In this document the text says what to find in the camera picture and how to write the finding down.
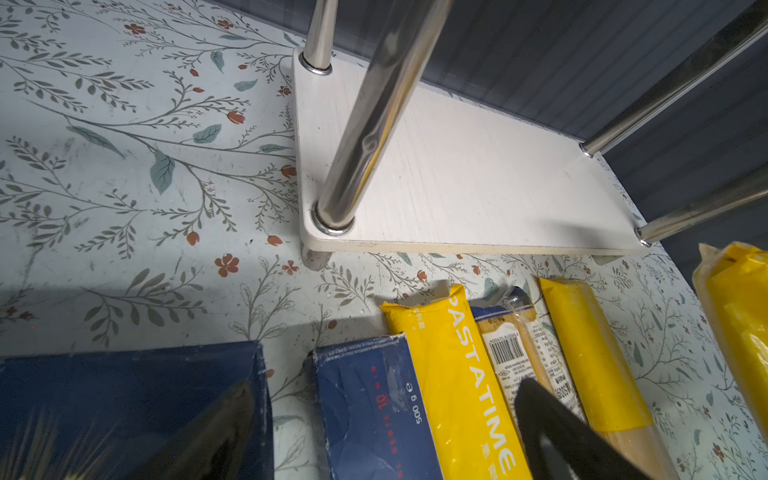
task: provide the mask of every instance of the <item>white shelf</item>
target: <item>white shelf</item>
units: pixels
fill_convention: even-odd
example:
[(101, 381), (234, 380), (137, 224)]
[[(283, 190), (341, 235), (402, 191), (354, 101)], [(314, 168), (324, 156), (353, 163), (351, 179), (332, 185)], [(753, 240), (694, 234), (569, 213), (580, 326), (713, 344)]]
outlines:
[(350, 232), (317, 230), (317, 200), (366, 73), (333, 59), (312, 74), (293, 53), (300, 230), (311, 250), (643, 253), (635, 222), (577, 141), (419, 85)]

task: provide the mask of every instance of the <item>red flower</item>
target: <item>red flower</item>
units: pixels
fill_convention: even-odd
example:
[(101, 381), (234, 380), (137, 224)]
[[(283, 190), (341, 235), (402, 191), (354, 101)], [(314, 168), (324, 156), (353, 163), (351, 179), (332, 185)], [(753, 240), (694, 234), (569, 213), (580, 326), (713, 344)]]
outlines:
[(720, 450), (720, 446), (717, 443), (713, 443), (712, 445), (714, 445), (714, 448), (712, 450), (713, 450), (713, 452), (715, 452), (715, 455), (720, 457), (720, 461), (721, 462), (724, 462), (725, 461), (725, 454), (723, 453), (722, 450)]
[(293, 266), (293, 260), (288, 260), (287, 265), (283, 265), (283, 270), (289, 275), (293, 275), (293, 272), (297, 271), (299, 267)]
[(124, 25), (125, 28), (131, 31), (134, 35), (141, 35), (143, 33), (147, 33), (146, 30), (144, 30), (144, 27), (140, 25), (136, 25), (135, 23), (132, 23), (130, 25)]
[(232, 110), (227, 114), (227, 118), (234, 124), (242, 124), (245, 122), (245, 117), (242, 114), (237, 113), (237, 110)]
[(228, 253), (221, 258), (217, 258), (214, 263), (216, 266), (220, 266), (219, 275), (227, 276), (229, 273), (237, 273), (237, 264), (240, 263), (240, 259), (232, 257), (232, 253)]
[(280, 169), (280, 173), (282, 173), (285, 178), (295, 177), (296, 167), (294, 167), (293, 165), (286, 165), (285, 167)]

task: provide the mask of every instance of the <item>white label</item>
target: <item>white label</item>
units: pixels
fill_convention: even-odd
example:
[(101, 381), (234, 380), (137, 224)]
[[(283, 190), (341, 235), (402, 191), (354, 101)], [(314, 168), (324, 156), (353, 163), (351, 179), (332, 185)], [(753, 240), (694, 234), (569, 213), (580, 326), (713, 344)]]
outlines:
[(536, 379), (531, 360), (525, 353), (520, 332), (510, 322), (503, 322), (495, 332), (483, 333), (483, 342), (491, 357), (493, 369), (504, 390), (504, 398), (517, 423), (515, 396), (523, 379)]
[(581, 405), (579, 404), (578, 397), (576, 396), (576, 388), (574, 387), (571, 376), (560, 364), (558, 356), (555, 354), (555, 346), (547, 338), (547, 334), (544, 331), (544, 327), (541, 325), (539, 319), (533, 322), (526, 322), (525, 325), (528, 328), (528, 332), (533, 338), (533, 342), (536, 345), (541, 363), (547, 369), (547, 376), (552, 385), (552, 391), (554, 395), (558, 397), (563, 405), (567, 406), (574, 415), (584, 421), (584, 413), (581, 411)]

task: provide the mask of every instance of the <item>floral tablecloth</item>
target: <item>floral tablecloth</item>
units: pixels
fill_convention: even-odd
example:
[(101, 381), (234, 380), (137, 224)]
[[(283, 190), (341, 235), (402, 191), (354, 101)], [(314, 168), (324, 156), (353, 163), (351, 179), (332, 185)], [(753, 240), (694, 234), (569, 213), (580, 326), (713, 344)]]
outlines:
[[(522, 286), (554, 335), (534, 278), (569, 276), (598, 295), (680, 477), (768, 475), (768, 450), (662, 248), (605, 266), (337, 253), (308, 271), (290, 64), (300, 38), (197, 0), (0, 5), (0, 354), (258, 339), (276, 476), (327, 478), (308, 352), (384, 333), (379, 303), (429, 298), (446, 280), (476, 299)], [(547, 178), (536, 181), (546, 194)]]

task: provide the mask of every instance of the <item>transparent plastic wrapper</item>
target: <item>transparent plastic wrapper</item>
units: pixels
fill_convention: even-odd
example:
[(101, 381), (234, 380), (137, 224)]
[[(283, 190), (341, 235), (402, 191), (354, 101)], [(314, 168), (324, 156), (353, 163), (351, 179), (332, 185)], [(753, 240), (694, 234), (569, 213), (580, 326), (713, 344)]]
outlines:
[(768, 253), (700, 245), (694, 288), (760, 433), (768, 439)]
[(527, 293), (514, 287), (499, 305), (472, 307), (512, 416), (520, 382), (534, 378), (584, 420), (571, 376), (556, 356)]
[(592, 288), (580, 280), (541, 279), (590, 427), (655, 480), (677, 472)]
[(531, 478), (464, 287), (416, 308), (385, 303), (405, 333), (445, 480)]

